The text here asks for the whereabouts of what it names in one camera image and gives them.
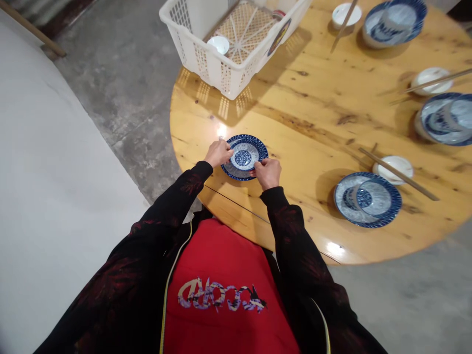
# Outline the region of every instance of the person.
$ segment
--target person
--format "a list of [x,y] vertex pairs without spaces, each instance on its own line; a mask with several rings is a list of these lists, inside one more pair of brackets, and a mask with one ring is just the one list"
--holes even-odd
[[204,209],[183,224],[213,169],[211,144],[136,222],[35,353],[386,353],[357,321],[279,186],[281,166],[251,172],[276,258]]

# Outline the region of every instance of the gray floor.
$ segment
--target gray floor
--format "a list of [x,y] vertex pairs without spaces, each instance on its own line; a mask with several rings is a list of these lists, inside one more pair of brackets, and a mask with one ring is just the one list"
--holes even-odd
[[[59,39],[56,62],[152,202],[179,175],[169,106],[180,61],[162,0],[100,0]],[[391,354],[472,353],[472,223],[414,255],[332,267],[361,322]]]

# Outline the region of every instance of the round wooden table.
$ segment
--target round wooden table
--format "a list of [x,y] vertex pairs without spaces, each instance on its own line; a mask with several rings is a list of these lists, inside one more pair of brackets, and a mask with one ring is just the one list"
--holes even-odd
[[[170,128],[182,170],[203,159],[219,137],[251,134],[280,160],[281,185],[303,209],[305,227],[330,264],[380,262],[423,249],[455,230],[472,211],[472,147],[420,139],[412,119],[426,98],[399,94],[413,76],[431,66],[451,71],[472,65],[472,41],[452,19],[429,6],[424,29],[412,42],[371,50],[361,36],[365,14],[378,2],[362,0],[363,18],[330,54],[336,32],[329,24],[342,1],[317,0],[299,28],[277,49],[234,101],[182,68],[174,85]],[[472,78],[456,79],[451,91],[472,92]],[[441,200],[399,186],[403,206],[379,229],[351,224],[337,211],[333,191],[373,162],[358,151],[399,155],[414,166],[414,179]],[[239,182],[220,168],[199,195],[223,223],[274,250],[257,180]]]

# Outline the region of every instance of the dish rack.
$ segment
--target dish rack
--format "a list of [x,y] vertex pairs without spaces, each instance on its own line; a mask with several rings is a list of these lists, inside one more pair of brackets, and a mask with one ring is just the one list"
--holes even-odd
[[[167,0],[159,10],[182,65],[234,100],[295,31],[311,0]],[[279,21],[274,10],[285,13]],[[228,39],[223,55],[206,43]]]

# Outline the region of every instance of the hand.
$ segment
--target hand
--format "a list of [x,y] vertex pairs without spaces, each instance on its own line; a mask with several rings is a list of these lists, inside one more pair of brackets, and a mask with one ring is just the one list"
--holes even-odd
[[204,161],[208,162],[213,168],[226,164],[234,153],[230,148],[231,146],[225,140],[213,142],[208,148]]
[[262,163],[257,161],[254,168],[249,174],[251,177],[257,177],[263,191],[279,186],[282,167],[278,160],[264,159]]

